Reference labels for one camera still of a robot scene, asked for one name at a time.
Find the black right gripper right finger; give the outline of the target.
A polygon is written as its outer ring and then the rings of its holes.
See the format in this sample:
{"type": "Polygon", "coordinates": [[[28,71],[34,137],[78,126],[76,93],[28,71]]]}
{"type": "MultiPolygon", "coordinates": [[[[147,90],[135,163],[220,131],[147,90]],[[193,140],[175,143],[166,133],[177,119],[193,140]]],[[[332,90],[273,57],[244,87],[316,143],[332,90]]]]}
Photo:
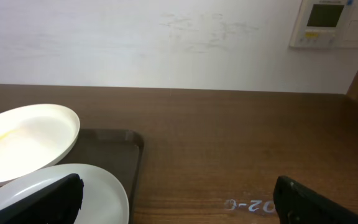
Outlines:
{"type": "Polygon", "coordinates": [[[273,191],[280,224],[358,224],[358,214],[281,175],[273,191]]]}

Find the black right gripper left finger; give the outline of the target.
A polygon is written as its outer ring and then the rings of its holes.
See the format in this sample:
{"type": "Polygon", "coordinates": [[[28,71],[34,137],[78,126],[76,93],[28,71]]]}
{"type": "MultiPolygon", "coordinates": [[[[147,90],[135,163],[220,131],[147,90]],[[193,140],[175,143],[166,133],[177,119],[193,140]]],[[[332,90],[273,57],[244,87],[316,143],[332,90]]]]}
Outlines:
{"type": "Polygon", "coordinates": [[[84,182],[69,174],[0,210],[0,224],[74,224],[83,201],[84,182]]]}

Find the cream white plate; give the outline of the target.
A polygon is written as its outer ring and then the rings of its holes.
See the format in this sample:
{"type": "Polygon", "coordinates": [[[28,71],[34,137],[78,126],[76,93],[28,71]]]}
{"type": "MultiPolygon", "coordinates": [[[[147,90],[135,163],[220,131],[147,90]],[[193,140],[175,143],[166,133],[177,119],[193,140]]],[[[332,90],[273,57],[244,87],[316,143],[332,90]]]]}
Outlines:
{"type": "Polygon", "coordinates": [[[70,108],[37,104],[0,113],[0,186],[61,161],[75,145],[79,116],[70,108]]]}

